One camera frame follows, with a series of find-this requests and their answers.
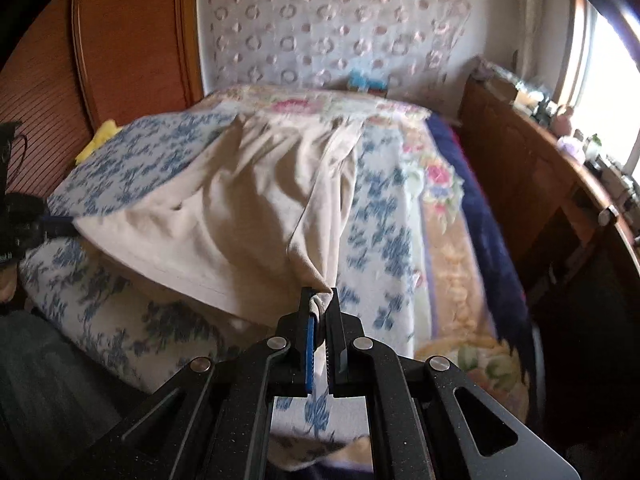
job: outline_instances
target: blue object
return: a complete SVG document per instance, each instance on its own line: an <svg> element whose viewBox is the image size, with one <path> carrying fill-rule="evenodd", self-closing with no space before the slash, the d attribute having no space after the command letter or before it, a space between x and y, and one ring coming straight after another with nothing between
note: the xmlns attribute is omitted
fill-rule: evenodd
<svg viewBox="0 0 640 480"><path fill-rule="evenodd" d="M379 92L386 92L386 83L382 79L369 79L369 89Z"/></svg>
<svg viewBox="0 0 640 480"><path fill-rule="evenodd" d="M309 316L306 326L306 392L310 394L314 387L314 341L316 340L316 316Z"/></svg>
<svg viewBox="0 0 640 480"><path fill-rule="evenodd" d="M351 70L347 88L351 91L366 92L369 89L369 81L358 70Z"/></svg>

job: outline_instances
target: beige blanket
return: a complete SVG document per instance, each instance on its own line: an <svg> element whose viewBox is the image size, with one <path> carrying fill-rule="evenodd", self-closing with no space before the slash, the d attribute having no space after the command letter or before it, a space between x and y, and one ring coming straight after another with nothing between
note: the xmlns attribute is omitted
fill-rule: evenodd
<svg viewBox="0 0 640 480"><path fill-rule="evenodd" d="M76 227L137 273L266 326L301 286L331 299L362 124L258 112L236 120L182 173L135 205Z"/></svg>

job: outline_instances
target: white patterned curtain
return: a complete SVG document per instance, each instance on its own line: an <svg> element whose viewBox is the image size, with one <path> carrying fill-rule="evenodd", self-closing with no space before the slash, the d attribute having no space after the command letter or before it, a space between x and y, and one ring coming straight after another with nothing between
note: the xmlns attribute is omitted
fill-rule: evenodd
<svg viewBox="0 0 640 480"><path fill-rule="evenodd" d="M538 32L542 19L543 0L518 0L520 9L520 33L516 73L523 79L536 73Z"/></svg>
<svg viewBox="0 0 640 480"><path fill-rule="evenodd" d="M393 99L442 107L471 10L470 0L198 0L205 92L341 88L357 70L388 82Z"/></svg>

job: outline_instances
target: bed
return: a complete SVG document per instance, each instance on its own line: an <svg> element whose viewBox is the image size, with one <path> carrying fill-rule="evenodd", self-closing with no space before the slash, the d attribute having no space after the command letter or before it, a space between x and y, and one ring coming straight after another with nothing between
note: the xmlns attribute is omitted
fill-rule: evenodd
<svg viewBox="0 0 640 480"><path fill-rule="evenodd" d="M525 420L535 369L522 288L453 132L424 108L366 94L232 87L187 112L128 124L72 171L50 209L102 215L131 204L185 168L237 113L259 108L366 119L340 240L341 308L398 354L448 356ZM269 332L171 291L136 286L79 239L32 251L20 275L53 325L146 392L196 356L231 358ZM299 468L367 435L364 400L333 399L326 377L317 376L307 399L276 399L270 459Z"/></svg>

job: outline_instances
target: white wall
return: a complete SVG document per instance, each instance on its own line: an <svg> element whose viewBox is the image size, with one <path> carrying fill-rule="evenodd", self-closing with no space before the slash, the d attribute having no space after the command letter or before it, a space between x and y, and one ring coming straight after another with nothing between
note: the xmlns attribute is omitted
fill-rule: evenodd
<svg viewBox="0 0 640 480"><path fill-rule="evenodd" d="M560 76L567 35L570 0L545 0L540 27L538 77L553 93Z"/></svg>
<svg viewBox="0 0 640 480"><path fill-rule="evenodd" d="M482 55L507 69L518 47L518 0L469 0L471 15L453 50L442 113L457 115L472 60Z"/></svg>

